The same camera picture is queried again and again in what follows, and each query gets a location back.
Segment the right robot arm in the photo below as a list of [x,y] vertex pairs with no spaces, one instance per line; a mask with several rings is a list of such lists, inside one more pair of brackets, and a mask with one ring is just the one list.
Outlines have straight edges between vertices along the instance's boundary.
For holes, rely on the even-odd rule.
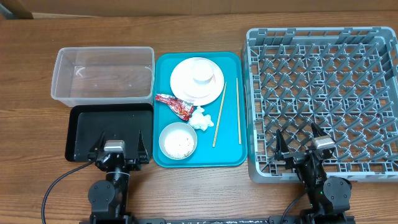
[[341,177],[328,177],[323,161],[332,157],[335,140],[316,123],[311,124],[313,139],[305,152],[291,153],[280,130],[276,131],[275,159],[284,161],[286,169],[292,169],[305,186],[311,207],[295,217],[295,223],[354,223],[347,217],[350,209],[352,184]]

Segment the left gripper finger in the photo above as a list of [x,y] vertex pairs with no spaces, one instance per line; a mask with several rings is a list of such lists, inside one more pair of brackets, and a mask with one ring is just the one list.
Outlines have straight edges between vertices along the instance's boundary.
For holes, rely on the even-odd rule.
[[89,153],[97,153],[101,151],[104,148],[104,144],[105,144],[105,132],[103,131],[100,134],[98,140],[90,148]]
[[137,152],[139,156],[146,156],[147,155],[147,150],[143,142],[142,138],[142,132],[139,131],[138,135],[138,143],[137,143]]

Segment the red snack wrapper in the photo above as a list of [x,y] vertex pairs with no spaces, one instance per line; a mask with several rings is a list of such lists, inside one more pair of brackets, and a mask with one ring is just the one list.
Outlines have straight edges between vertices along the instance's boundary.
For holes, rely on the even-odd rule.
[[193,103],[183,101],[172,95],[156,94],[155,100],[165,103],[183,121],[188,121],[195,110]]

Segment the white tissue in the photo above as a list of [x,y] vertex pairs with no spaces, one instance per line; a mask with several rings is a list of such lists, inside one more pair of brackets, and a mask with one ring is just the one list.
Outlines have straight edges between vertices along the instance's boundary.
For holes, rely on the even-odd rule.
[[204,115],[204,112],[205,110],[201,106],[197,106],[188,120],[188,125],[193,129],[201,129],[202,131],[206,131],[208,127],[213,127],[214,123],[211,120],[211,115]]

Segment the grey bowl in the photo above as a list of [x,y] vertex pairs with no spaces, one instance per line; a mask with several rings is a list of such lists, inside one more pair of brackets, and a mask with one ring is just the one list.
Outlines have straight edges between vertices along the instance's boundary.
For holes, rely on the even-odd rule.
[[166,126],[160,133],[160,151],[169,159],[183,160],[190,157],[197,148],[195,130],[187,123],[176,122]]

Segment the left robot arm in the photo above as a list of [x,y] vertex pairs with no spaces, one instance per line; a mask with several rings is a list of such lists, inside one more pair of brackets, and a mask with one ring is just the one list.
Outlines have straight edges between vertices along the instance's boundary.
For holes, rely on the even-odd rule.
[[106,173],[104,180],[95,182],[88,191],[91,203],[90,223],[124,223],[138,221],[127,212],[127,198],[131,171],[140,171],[142,164],[149,163],[149,153],[144,145],[142,133],[138,134],[137,146],[133,148],[137,157],[126,157],[123,140],[105,140],[104,133],[90,148],[89,161]]

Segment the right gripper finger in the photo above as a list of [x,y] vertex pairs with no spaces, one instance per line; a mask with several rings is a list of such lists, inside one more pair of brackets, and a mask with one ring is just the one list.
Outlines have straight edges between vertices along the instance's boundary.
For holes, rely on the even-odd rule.
[[287,146],[287,143],[279,129],[276,131],[276,141],[277,143],[276,143],[275,152],[277,155],[289,153],[289,148]]
[[324,132],[324,130],[322,130],[322,128],[319,127],[319,125],[317,123],[315,123],[315,122],[313,122],[311,124],[311,129],[312,129],[312,133],[313,133],[313,137],[314,138],[327,136],[327,133]]

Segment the pile of rice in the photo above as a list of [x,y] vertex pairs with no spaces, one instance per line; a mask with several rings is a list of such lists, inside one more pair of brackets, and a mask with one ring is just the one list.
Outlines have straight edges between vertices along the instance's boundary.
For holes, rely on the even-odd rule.
[[192,135],[186,131],[176,130],[169,133],[164,141],[164,149],[170,157],[184,159],[189,156],[195,146]]

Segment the white paper cup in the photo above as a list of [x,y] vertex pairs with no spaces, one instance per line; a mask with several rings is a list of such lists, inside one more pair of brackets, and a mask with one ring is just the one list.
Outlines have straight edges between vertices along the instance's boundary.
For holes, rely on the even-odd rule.
[[194,62],[193,79],[198,83],[208,83],[214,75],[213,64],[206,59],[198,59]]

